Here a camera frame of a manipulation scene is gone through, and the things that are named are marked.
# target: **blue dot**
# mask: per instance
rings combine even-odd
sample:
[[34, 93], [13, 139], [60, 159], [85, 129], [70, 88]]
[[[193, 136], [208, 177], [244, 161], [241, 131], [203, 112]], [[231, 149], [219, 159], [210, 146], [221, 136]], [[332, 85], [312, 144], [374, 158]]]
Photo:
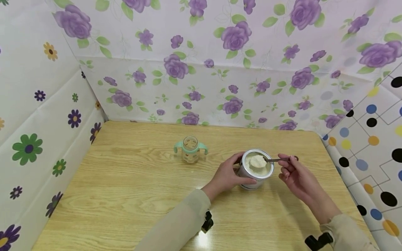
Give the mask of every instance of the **blue dot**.
[[347, 136], [349, 136], [349, 129], [346, 128], [346, 127], [344, 127], [344, 128], [342, 128], [342, 129], [339, 131], [339, 134], [340, 134], [342, 137], [346, 138]]
[[382, 213], [380, 211], [378, 211], [377, 209], [372, 209], [370, 211], [370, 214], [376, 220], [381, 220], [382, 219]]
[[366, 108], [366, 112], [369, 114], [373, 114], [377, 111], [377, 107], [374, 104], [368, 105]]

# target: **wooden table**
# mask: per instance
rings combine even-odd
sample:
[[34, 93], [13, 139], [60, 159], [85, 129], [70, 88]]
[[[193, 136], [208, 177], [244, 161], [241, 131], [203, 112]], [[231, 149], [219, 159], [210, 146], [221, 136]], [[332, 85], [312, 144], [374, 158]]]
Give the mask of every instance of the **wooden table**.
[[[209, 147], [196, 164], [181, 161], [173, 145], [194, 135]], [[203, 187], [233, 153], [260, 148], [271, 156], [297, 155], [339, 208], [370, 236], [319, 136], [306, 131], [106, 122], [34, 251], [132, 251], [142, 237], [193, 189]], [[308, 250], [318, 223], [278, 178], [255, 191], [240, 187], [212, 204], [214, 226], [182, 250]], [[323, 250], [332, 250], [329, 246]]]

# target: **purple flower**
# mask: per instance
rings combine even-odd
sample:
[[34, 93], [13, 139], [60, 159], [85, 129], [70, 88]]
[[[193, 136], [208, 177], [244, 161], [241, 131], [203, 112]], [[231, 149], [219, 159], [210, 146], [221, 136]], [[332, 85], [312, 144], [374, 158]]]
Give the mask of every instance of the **purple flower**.
[[147, 78], [147, 76], [145, 75], [145, 73], [136, 71], [133, 73], [133, 78], [134, 78], [134, 81], [137, 83], [145, 83], [145, 79]]
[[183, 43], [183, 37], [180, 35], [176, 35], [172, 37], [170, 41], [172, 42], [172, 48], [176, 49], [180, 47], [181, 43]]
[[230, 85], [229, 86], [229, 90], [230, 90], [231, 93], [236, 94], [238, 89], [239, 88], [236, 85]]
[[138, 13], [142, 13], [145, 7], [149, 7], [151, 5], [151, 0], [123, 0], [125, 4], [134, 9]]
[[45, 96], [46, 94], [44, 93], [44, 91], [38, 90], [37, 92], [35, 92], [34, 98], [36, 98], [36, 101], [43, 101], [46, 98]]
[[375, 43], [362, 51], [361, 55], [359, 63], [367, 67], [380, 68], [402, 56], [402, 43], [396, 40], [386, 44]]
[[295, 58], [296, 53], [298, 53], [299, 51], [300, 51], [299, 46], [294, 45], [293, 47], [288, 47], [286, 49], [286, 52], [285, 52], [284, 56], [286, 57], [286, 59]]
[[16, 198], [18, 198], [20, 196], [20, 194], [23, 193], [23, 188], [20, 186], [17, 186], [16, 188], [12, 189], [12, 192], [10, 193], [10, 199], [15, 200]]
[[184, 75], [189, 73], [189, 67], [186, 63], [180, 61], [180, 58], [176, 54], [171, 54], [170, 56], [163, 59], [165, 62], [164, 66], [166, 72], [169, 76], [173, 78], [183, 79]]
[[291, 85], [297, 89], [304, 89], [306, 86], [311, 84], [314, 80], [314, 75], [311, 74], [310, 67], [305, 67], [301, 70], [295, 72], [292, 77]]
[[140, 32], [138, 36], [139, 36], [139, 42], [145, 45], [146, 47], [153, 44], [152, 38], [154, 37], [154, 35], [150, 33], [149, 30], [145, 29], [144, 32]]
[[301, 31], [307, 25], [313, 25], [321, 14], [320, 0], [296, 0], [290, 13], [290, 20]]
[[243, 0], [243, 4], [244, 11], [250, 15], [252, 13], [252, 9], [255, 7], [255, 0]]
[[213, 68], [214, 65], [215, 65], [215, 64], [214, 64], [214, 62], [213, 62], [212, 59], [207, 59], [207, 60], [204, 61], [204, 66], [205, 66], [206, 68]]
[[190, 102], [183, 102], [181, 104], [184, 106], [184, 108], [191, 110], [191, 103]]
[[71, 113], [67, 116], [69, 118], [68, 124], [71, 128], [78, 127], [81, 123], [81, 113], [78, 110], [71, 110]]
[[111, 86], [117, 86], [116, 80], [111, 77], [104, 77], [103, 80]]
[[119, 107], [125, 107], [131, 105], [130, 93], [117, 90], [114, 95], [112, 95], [112, 102], [118, 104]]
[[188, 124], [188, 125], [196, 125], [198, 124], [199, 121], [199, 115], [193, 112], [187, 113], [185, 117], [181, 118], [181, 123], [182, 124]]
[[53, 16], [57, 25], [64, 29], [67, 36], [78, 39], [86, 39], [90, 36], [91, 19], [75, 5], [66, 5], [64, 11], [57, 11]]
[[344, 100], [343, 101], [343, 108], [347, 111], [350, 112], [351, 109], [353, 108], [353, 103], [350, 100]]
[[55, 196], [53, 196], [51, 203], [49, 203], [46, 207], [47, 212], [45, 216], [48, 216], [49, 218], [51, 217], [51, 215], [53, 214], [54, 210], [57, 207], [57, 204], [59, 204], [60, 199], [62, 198], [63, 194], [62, 192], [59, 192], [58, 194], [56, 194]]
[[271, 86], [267, 81], [262, 81], [257, 84], [257, 92], [265, 92]]
[[193, 91], [189, 93], [190, 100], [192, 101], [200, 101], [201, 100], [201, 94], [199, 92]]
[[237, 51], [243, 48], [251, 36], [251, 29], [246, 21], [240, 21], [235, 27], [227, 27], [221, 35], [221, 40], [224, 42], [224, 49]]
[[296, 126], [297, 126], [296, 122], [294, 122], [293, 120], [289, 120], [285, 124], [281, 124], [278, 129], [293, 131], [294, 129], [296, 129]]
[[231, 98], [229, 102], [224, 103], [223, 110], [226, 114], [238, 113], [243, 107], [243, 101], [239, 98]]
[[316, 62], [320, 60], [322, 57], [324, 57], [326, 54], [326, 51], [317, 51], [316, 53], [313, 54], [313, 57], [310, 59], [310, 62]]
[[351, 22], [351, 27], [348, 30], [349, 34], [354, 34], [360, 30], [361, 27], [366, 26], [367, 23], [369, 22], [369, 17], [367, 14], [364, 14], [363, 16], [359, 16], [355, 20]]
[[207, 0], [190, 0], [189, 6], [192, 16], [202, 17], [204, 15], [204, 9], [207, 7]]

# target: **dark purple flower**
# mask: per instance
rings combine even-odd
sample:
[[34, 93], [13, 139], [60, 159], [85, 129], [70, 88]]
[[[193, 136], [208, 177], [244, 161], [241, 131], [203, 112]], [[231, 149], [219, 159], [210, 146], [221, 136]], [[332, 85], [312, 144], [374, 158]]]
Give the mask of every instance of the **dark purple flower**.
[[12, 189], [12, 192], [10, 193], [10, 199], [15, 200], [16, 198], [18, 198], [20, 196], [20, 194], [23, 193], [23, 188], [20, 186], [17, 186], [16, 188]]
[[10, 225], [5, 232], [0, 231], [0, 251], [9, 251], [11, 248], [11, 243], [18, 240], [20, 235], [17, 233], [20, 231], [21, 226], [16, 227], [15, 225]]
[[239, 88], [236, 85], [230, 85], [229, 86], [229, 90], [230, 90], [231, 93], [236, 94], [238, 89]]
[[299, 46], [294, 45], [293, 47], [288, 47], [286, 49], [286, 52], [285, 52], [284, 56], [286, 57], [286, 59], [295, 58], [296, 53], [298, 53], [299, 51], [300, 51]]
[[183, 102], [181, 104], [184, 106], [184, 108], [191, 110], [191, 103], [190, 102]]
[[213, 62], [212, 59], [207, 59], [207, 60], [204, 61], [204, 66], [205, 66], [206, 68], [213, 68], [214, 65], [215, 65], [215, 64], [214, 64], [214, 62]]
[[130, 93], [117, 90], [111, 98], [112, 102], [118, 104], [119, 107], [125, 107], [131, 105]]
[[189, 7], [192, 16], [202, 17], [204, 9], [207, 7], [207, 0], [190, 0]]
[[71, 128], [78, 127], [81, 123], [81, 113], [78, 110], [71, 110], [71, 113], [67, 116], [69, 118], [68, 124]]
[[360, 30], [361, 27], [366, 26], [367, 23], [369, 22], [369, 17], [367, 14], [364, 14], [363, 16], [359, 16], [355, 20], [351, 22], [351, 27], [348, 30], [349, 34], [354, 34]]
[[43, 101], [46, 98], [45, 96], [46, 94], [44, 93], [44, 91], [38, 90], [37, 92], [35, 92], [34, 98], [36, 98], [36, 101]]
[[197, 125], [198, 121], [199, 121], [199, 115], [193, 112], [189, 112], [185, 117], [181, 118], [182, 124]]
[[237, 51], [249, 41], [251, 29], [246, 21], [240, 21], [236, 26], [227, 27], [221, 35], [221, 40], [224, 42], [224, 49]]
[[239, 98], [231, 98], [229, 102], [224, 103], [223, 110], [226, 114], [238, 113], [243, 107], [243, 101]]
[[183, 79], [184, 75], [189, 73], [189, 67], [187, 64], [181, 62], [176, 54], [171, 54], [164, 58], [163, 61], [165, 62], [164, 66], [167, 74], [173, 78]]
[[324, 57], [326, 54], [325, 50], [322, 51], [317, 51], [316, 53], [313, 54], [313, 57], [310, 59], [310, 62], [316, 62], [320, 60], [322, 57]]
[[86, 39], [91, 35], [91, 19], [75, 5], [66, 5], [64, 11], [57, 11], [53, 16], [67, 36]]
[[380, 68], [402, 56], [402, 43], [396, 40], [386, 44], [375, 43], [362, 51], [361, 55], [359, 63], [367, 67]]
[[53, 214], [54, 210], [57, 207], [57, 204], [59, 204], [60, 199], [62, 198], [63, 194], [62, 192], [59, 192], [58, 194], [56, 194], [55, 196], [53, 196], [51, 203], [49, 203], [46, 207], [47, 212], [45, 216], [48, 216], [49, 218], [51, 217], [51, 215]]
[[304, 89], [306, 86], [310, 85], [313, 80], [314, 75], [311, 74], [310, 67], [305, 67], [295, 72], [295, 75], [292, 77], [291, 85], [297, 89]]
[[297, 126], [296, 122], [294, 122], [293, 120], [289, 120], [285, 124], [281, 124], [278, 129], [293, 131], [294, 129], [296, 129], [296, 126]]
[[103, 80], [106, 81], [106, 83], [110, 84], [111, 86], [117, 86], [116, 80], [114, 80], [111, 77], [104, 77]]
[[176, 35], [172, 37], [170, 41], [172, 42], [172, 48], [176, 49], [180, 47], [181, 43], [183, 43], [183, 37], [180, 35]]
[[136, 71], [133, 73], [133, 78], [134, 78], [134, 81], [137, 83], [145, 83], [145, 79], [147, 78], [147, 76], [145, 75], [145, 73]]
[[123, 0], [125, 4], [134, 9], [138, 13], [142, 13], [145, 7], [149, 7], [151, 5], [151, 0]]

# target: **yellow dot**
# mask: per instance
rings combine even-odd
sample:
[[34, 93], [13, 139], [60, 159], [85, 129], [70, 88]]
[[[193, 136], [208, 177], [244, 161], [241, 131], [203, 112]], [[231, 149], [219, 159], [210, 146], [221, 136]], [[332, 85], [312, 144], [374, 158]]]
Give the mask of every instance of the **yellow dot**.
[[382, 223], [382, 226], [384, 227], [384, 230], [385, 230], [389, 235], [396, 236], [396, 237], [399, 236], [399, 229], [398, 229], [398, 227], [397, 227], [392, 221], [390, 221], [390, 220], [385, 220], [385, 221]]

